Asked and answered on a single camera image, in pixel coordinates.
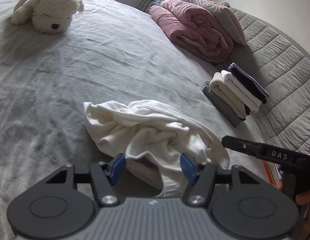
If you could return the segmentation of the right hand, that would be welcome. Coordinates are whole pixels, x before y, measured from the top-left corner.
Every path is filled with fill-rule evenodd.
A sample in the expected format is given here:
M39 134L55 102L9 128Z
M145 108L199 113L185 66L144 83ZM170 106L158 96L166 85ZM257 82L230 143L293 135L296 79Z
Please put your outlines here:
M301 231L297 239L310 239L310 190L296 196L295 202L301 207L305 207L305 218L302 219Z

